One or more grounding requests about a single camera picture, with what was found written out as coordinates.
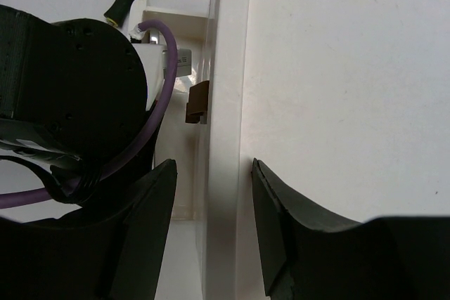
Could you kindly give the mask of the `white drawer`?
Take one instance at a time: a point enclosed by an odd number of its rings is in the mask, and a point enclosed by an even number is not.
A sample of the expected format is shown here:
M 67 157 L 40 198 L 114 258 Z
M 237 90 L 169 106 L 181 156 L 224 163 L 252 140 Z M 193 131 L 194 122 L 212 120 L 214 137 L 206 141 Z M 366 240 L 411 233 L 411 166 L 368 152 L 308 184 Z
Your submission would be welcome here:
M 191 51 L 187 75 L 175 81 L 155 148 L 155 163 L 174 159 L 178 179 L 172 218 L 178 221 L 196 219 L 201 209 L 197 201 L 203 191 L 201 176 L 205 173 L 205 137 L 210 99 L 211 59 L 215 50 L 216 20 L 213 15 L 169 10 L 148 6 L 144 19 L 163 21 L 173 32 L 180 49 Z

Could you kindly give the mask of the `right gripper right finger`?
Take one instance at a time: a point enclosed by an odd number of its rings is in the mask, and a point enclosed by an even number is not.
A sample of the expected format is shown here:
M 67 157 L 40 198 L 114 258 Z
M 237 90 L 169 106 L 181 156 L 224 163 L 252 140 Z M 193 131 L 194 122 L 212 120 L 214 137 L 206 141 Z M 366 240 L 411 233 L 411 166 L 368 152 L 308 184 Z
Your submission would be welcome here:
M 252 163 L 259 256 L 271 299 L 448 299 L 449 218 L 336 214 Z

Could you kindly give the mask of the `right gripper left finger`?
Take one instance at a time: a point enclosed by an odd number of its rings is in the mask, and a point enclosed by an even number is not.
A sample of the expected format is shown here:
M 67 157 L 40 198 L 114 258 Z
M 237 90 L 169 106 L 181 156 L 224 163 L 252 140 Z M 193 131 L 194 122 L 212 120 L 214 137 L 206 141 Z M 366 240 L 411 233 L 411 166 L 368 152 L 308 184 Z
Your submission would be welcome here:
M 153 299 L 176 178 L 168 159 L 59 219 L 2 219 L 1 298 Z

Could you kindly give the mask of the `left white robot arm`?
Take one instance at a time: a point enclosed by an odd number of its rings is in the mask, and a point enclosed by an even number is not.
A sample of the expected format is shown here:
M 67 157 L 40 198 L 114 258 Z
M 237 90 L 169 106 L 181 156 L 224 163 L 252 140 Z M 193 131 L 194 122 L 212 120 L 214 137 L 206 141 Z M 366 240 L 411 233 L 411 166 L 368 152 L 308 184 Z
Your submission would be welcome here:
M 88 199 L 157 131 L 168 100 L 149 91 L 141 58 L 115 28 L 2 6 L 1 147 L 43 186 L 3 194 L 1 207 Z

